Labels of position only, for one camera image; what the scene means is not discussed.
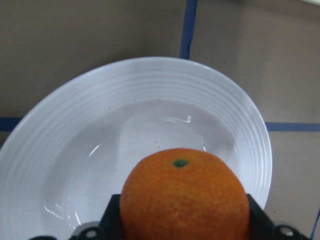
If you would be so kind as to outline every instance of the blue tape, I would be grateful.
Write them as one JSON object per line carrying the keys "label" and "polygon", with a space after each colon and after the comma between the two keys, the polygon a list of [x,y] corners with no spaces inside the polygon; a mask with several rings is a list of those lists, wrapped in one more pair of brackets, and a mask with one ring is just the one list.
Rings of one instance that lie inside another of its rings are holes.
{"label": "blue tape", "polygon": [[12,132],[20,121],[17,117],[0,117],[0,132]]}
{"label": "blue tape", "polygon": [[189,59],[190,45],[194,36],[196,22],[197,0],[187,0],[184,13],[179,58]]}
{"label": "blue tape", "polygon": [[266,122],[269,132],[319,132],[320,123]]}

